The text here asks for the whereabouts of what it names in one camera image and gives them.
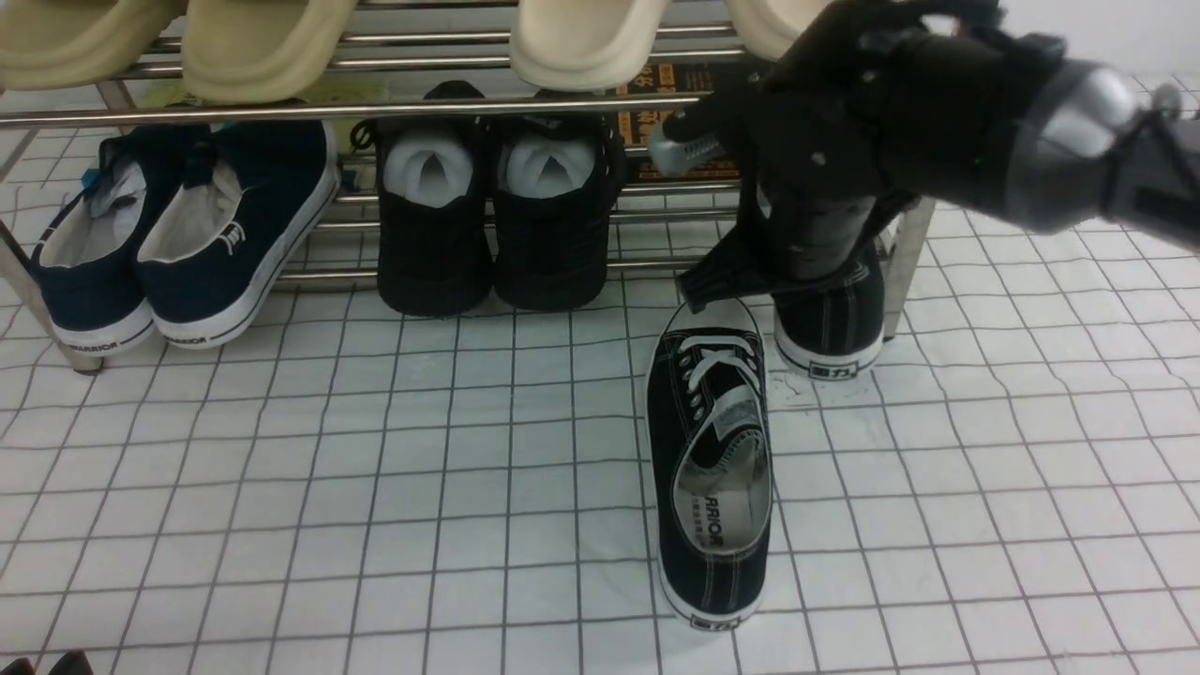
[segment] black canvas sneaker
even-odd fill
[[[425,98],[482,98],[461,80]],[[379,295],[394,310],[444,317],[466,312],[492,289],[484,234],[491,185],[487,123],[480,118],[367,120],[355,149],[376,147]]]
[[[751,215],[769,220],[770,204],[762,190],[757,196]],[[810,380],[853,380],[883,348],[884,280],[875,246],[868,246],[833,287],[775,293],[774,300],[779,353]]]
[[[730,631],[762,595],[772,474],[762,339],[739,300],[676,312],[647,376],[659,573],[676,611]]]
[[[341,184],[337,139],[320,121],[250,121],[197,144],[184,184],[137,255],[167,340],[223,345],[258,313],[283,265]]]
[[[208,133],[143,126],[101,144],[98,175],[59,213],[30,261],[62,344],[109,356],[154,333],[133,256],[179,189],[188,148]]]
[[[601,115],[514,118],[496,126],[496,293],[523,310],[578,309],[607,277],[624,143]]]

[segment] white slipper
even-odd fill
[[[725,0],[746,49],[772,61],[791,48],[832,0]]]
[[[209,101],[290,98],[329,66],[358,0],[191,0],[184,85]]]
[[[0,89],[79,86],[137,62],[186,0],[0,2]]]
[[[557,91],[598,91],[642,72],[671,0],[521,0],[512,70]]]

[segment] white tiled floor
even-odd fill
[[[0,186],[23,243],[97,138],[41,133]],[[302,264],[372,255],[341,241]],[[371,292],[280,294],[220,351],[155,342],[89,378],[0,286],[0,662],[1200,671],[1196,257],[1099,222],[1033,239],[940,210],[869,377],[814,386],[772,354],[769,578],[721,635],[671,615],[653,565],[637,404],[676,301],[668,279],[616,279],[570,315],[418,321]]]

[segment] shoe rack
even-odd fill
[[[462,0],[446,2],[422,2],[420,0],[362,0],[359,12],[403,12],[409,10],[470,11],[475,8],[515,7],[516,0]],[[728,24],[696,24],[662,26],[659,29],[658,43],[650,55],[650,62],[715,62],[728,61],[745,56],[740,48],[713,47],[691,48],[704,40],[720,40],[728,44],[734,37]],[[504,44],[509,34],[504,31],[456,31],[456,32],[356,32],[342,37],[336,56],[329,64],[330,73],[398,73],[419,71],[440,71],[446,79],[455,77],[454,71],[480,71],[508,68],[508,56],[494,55],[449,55],[449,56],[372,56],[354,58],[355,49],[370,48],[377,53],[382,48],[403,52],[414,47],[478,47],[484,44]],[[688,41],[688,49],[672,49],[671,43]],[[162,60],[136,64],[119,77],[97,83],[96,88],[107,109],[84,112],[37,112],[0,115],[0,131],[4,130],[42,130],[42,129],[88,129],[118,127],[127,130],[146,124],[180,123],[229,123],[263,119],[355,119],[370,117],[414,117],[414,115],[520,115],[551,114],[570,112],[622,112],[622,110],[673,110],[695,102],[697,95],[652,94],[630,96],[602,96],[577,100],[532,100],[532,98],[490,98],[487,101],[403,101],[378,102],[371,104],[307,104],[307,106],[242,106],[209,108],[162,108],[138,109],[126,86],[130,80],[179,78],[182,67],[179,62],[180,40],[163,37],[154,43],[146,54]],[[631,156],[644,156],[646,148],[630,148]],[[362,163],[364,157],[350,159],[352,163]],[[636,184],[630,185],[623,196],[678,196],[696,193],[736,192],[736,181],[677,183],[677,184]],[[326,222],[318,226],[317,232],[366,233],[377,231],[378,219],[372,219],[373,207],[378,197],[373,193],[342,195],[330,209]],[[344,214],[356,214],[342,217]],[[666,209],[625,209],[613,214],[613,223],[662,223],[733,220],[736,207],[725,208],[666,208]],[[907,297],[917,261],[924,246],[925,234],[934,215],[934,203],[924,199],[913,210],[905,214],[894,233],[886,234],[881,241],[884,275],[887,279],[887,338],[895,335],[904,301]],[[53,336],[49,316],[46,312],[41,292],[29,275],[29,258],[17,245],[11,232],[0,222],[0,275],[8,280],[22,301],[32,311],[37,321]],[[611,259],[610,270],[614,273],[672,271],[688,269],[696,257],[642,257]],[[367,287],[374,281],[373,269],[323,269],[304,271],[284,271],[278,287],[313,291],[336,291],[355,287]],[[100,358],[79,354],[59,345],[66,360],[79,372],[98,372],[103,362]]]

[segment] robotic hand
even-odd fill
[[[924,19],[955,18],[942,36]],[[1142,108],[1122,76],[1012,37],[995,0],[835,0],[763,77],[654,130],[679,174],[728,155],[742,217],[680,279],[708,301],[820,288],[922,196],[1051,233],[1103,217],[1200,250],[1200,121],[1177,90]]]

